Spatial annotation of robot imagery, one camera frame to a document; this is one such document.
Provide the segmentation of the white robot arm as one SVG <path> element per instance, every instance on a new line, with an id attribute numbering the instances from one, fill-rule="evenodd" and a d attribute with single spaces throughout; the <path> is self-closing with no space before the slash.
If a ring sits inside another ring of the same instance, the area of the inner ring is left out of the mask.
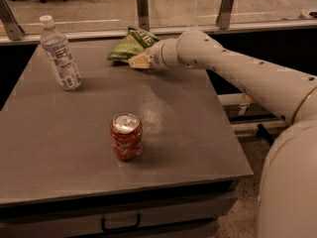
<path id="1" fill-rule="evenodd" d="M 250 96 L 285 129 L 270 147 L 258 199 L 257 238 L 317 238 L 317 80 L 224 48 L 198 30 L 162 39 L 132 68 L 207 68 Z"/>

